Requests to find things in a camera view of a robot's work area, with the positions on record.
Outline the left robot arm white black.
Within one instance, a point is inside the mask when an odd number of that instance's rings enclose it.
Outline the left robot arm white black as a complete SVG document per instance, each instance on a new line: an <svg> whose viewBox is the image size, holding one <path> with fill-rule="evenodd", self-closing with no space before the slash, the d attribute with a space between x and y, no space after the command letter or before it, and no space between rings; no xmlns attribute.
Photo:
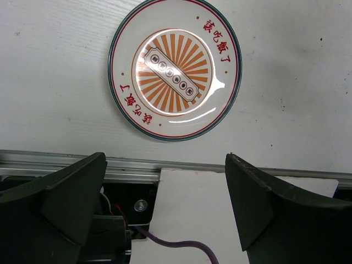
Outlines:
<svg viewBox="0 0 352 264"><path fill-rule="evenodd" d="M101 207L106 156L1 191L1 263L129 263L122 215ZM225 177L250 263L351 263L351 202L304 190L228 154Z"/></svg>

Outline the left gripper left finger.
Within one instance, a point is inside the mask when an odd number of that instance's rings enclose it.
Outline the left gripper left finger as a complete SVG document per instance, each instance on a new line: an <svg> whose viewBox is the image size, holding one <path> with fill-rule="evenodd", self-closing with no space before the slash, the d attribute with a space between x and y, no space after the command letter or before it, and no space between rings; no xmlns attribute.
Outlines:
<svg viewBox="0 0 352 264"><path fill-rule="evenodd" d="M96 152L1 191L1 263L76 263L107 167Z"/></svg>

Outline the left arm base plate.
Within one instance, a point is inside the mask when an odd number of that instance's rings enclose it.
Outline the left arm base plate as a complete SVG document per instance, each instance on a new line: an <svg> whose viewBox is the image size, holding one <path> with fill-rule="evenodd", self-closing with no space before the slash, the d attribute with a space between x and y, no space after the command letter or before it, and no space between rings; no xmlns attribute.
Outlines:
<svg viewBox="0 0 352 264"><path fill-rule="evenodd" d="M7 177L1 181L1 234L58 230L81 241L94 216L143 226L151 222L156 193L156 184L106 183L103 171L72 167L44 177Z"/></svg>

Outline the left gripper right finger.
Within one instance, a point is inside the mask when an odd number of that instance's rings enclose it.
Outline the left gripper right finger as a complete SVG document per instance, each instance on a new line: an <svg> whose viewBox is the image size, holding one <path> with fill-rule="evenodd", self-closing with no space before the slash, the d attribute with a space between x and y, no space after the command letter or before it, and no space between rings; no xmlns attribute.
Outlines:
<svg viewBox="0 0 352 264"><path fill-rule="evenodd" d="M351 263L351 202L299 188L234 154L225 176L250 263Z"/></svg>

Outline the orange sunburst plate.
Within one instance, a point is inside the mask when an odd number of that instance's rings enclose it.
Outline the orange sunburst plate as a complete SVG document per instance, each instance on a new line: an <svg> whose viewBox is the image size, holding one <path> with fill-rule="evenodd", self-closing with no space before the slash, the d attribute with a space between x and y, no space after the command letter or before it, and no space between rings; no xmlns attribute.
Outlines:
<svg viewBox="0 0 352 264"><path fill-rule="evenodd" d="M143 134L186 141L213 129L241 83L241 50L207 1L144 1L118 26L108 83L124 118Z"/></svg>

